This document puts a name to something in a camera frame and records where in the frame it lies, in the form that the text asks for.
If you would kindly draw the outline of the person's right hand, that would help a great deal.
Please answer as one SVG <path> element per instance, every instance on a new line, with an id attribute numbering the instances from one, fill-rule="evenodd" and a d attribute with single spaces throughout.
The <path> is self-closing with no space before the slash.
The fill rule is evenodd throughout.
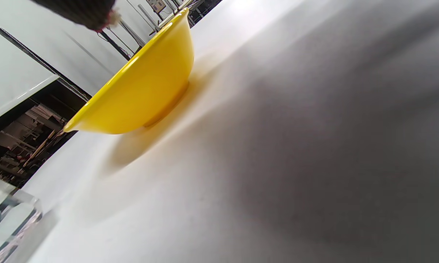
<path id="1" fill-rule="evenodd" d="M 120 13 L 114 9 L 115 0 L 32 0 L 32 2 L 95 32 L 117 26 L 121 20 Z"/>

